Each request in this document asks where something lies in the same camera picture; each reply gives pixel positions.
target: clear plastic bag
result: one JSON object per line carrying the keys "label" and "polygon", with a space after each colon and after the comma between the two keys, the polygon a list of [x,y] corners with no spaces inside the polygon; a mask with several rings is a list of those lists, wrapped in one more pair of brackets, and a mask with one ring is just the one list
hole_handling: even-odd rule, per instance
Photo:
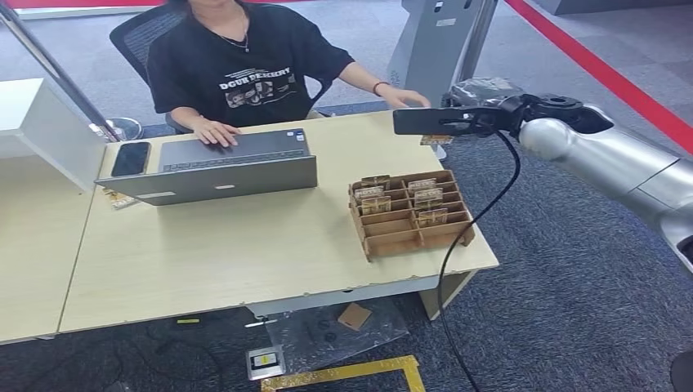
{"label": "clear plastic bag", "polygon": [[509,96],[525,91],[503,78],[470,78],[454,84],[446,96],[447,106],[498,106]]}
{"label": "clear plastic bag", "polygon": [[357,301],[373,312],[354,331],[337,321],[349,305],[274,314],[266,324],[272,345],[281,345],[287,374],[309,372],[328,366],[409,333],[400,311],[389,298]]}

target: cardboard divider box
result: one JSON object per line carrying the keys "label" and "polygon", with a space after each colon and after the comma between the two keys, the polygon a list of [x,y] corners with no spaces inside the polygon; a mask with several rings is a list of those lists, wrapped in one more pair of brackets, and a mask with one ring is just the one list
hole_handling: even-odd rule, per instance
{"label": "cardboard divider box", "polygon": [[[432,186],[443,191],[441,205],[431,209],[447,209],[445,223],[422,225],[418,214],[422,209],[414,206],[414,193],[408,186],[412,181],[435,179]],[[390,256],[419,249],[448,247],[455,237],[472,222],[467,205],[459,191],[457,181],[449,170],[430,171],[390,178],[389,189],[384,196],[391,198],[389,212],[364,215],[362,200],[355,191],[367,188],[361,181],[349,186],[349,208],[366,256]],[[459,243],[467,246],[474,239],[471,228]]]}

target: cardboard piece on floor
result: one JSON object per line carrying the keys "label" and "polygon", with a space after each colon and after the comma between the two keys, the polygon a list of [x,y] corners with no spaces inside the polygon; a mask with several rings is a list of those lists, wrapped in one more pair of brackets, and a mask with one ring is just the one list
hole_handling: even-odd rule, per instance
{"label": "cardboard piece on floor", "polygon": [[360,307],[355,302],[351,302],[342,315],[339,316],[337,321],[358,332],[372,313],[373,312],[370,310]]}

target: necklace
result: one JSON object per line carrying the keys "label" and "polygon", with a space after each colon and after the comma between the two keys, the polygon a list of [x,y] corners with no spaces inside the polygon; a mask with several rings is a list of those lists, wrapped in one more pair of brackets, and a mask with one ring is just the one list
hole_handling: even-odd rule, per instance
{"label": "necklace", "polygon": [[231,45],[233,45],[235,47],[240,47],[241,49],[245,50],[246,53],[248,53],[250,51],[250,49],[248,48],[248,43],[250,42],[250,40],[248,39],[248,33],[246,33],[245,36],[243,37],[243,45],[239,45],[234,40],[226,38],[223,35],[219,35],[219,37],[221,37],[221,39],[223,39],[224,41],[226,41],[227,43],[230,43]]}
{"label": "necklace", "polygon": [[250,19],[248,18],[247,15],[244,15],[244,16],[245,16],[245,20],[244,20],[244,22],[245,22],[245,26],[244,26],[244,27],[245,27],[245,29],[244,29],[245,34],[243,35],[243,41],[241,41],[242,44],[239,45],[239,44],[238,44],[236,41],[234,41],[233,39],[226,38],[226,37],[224,37],[224,36],[221,35],[221,34],[217,34],[217,35],[218,35],[221,39],[223,39],[224,41],[226,41],[226,43],[229,43],[229,44],[231,44],[231,45],[233,45],[233,46],[235,46],[235,47],[239,47],[239,48],[243,49],[246,53],[248,53],[248,52],[250,52],[250,48],[248,47],[248,44],[250,43],[250,38],[248,37],[248,29],[250,28]]}

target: office chair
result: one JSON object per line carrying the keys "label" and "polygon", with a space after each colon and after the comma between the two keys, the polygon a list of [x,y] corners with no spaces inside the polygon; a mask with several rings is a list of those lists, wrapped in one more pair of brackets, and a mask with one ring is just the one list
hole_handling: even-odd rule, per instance
{"label": "office chair", "polygon": [[[113,29],[110,32],[110,41],[149,85],[147,58],[150,53],[150,45],[156,38],[164,35],[185,17],[184,11],[173,9],[169,5],[158,6],[126,20]],[[332,86],[332,81],[318,80],[318,82],[320,83],[320,91],[312,98],[313,105]],[[192,132],[189,128],[183,127],[173,120],[170,113],[166,113],[165,118],[166,124],[173,127],[176,133]]]}

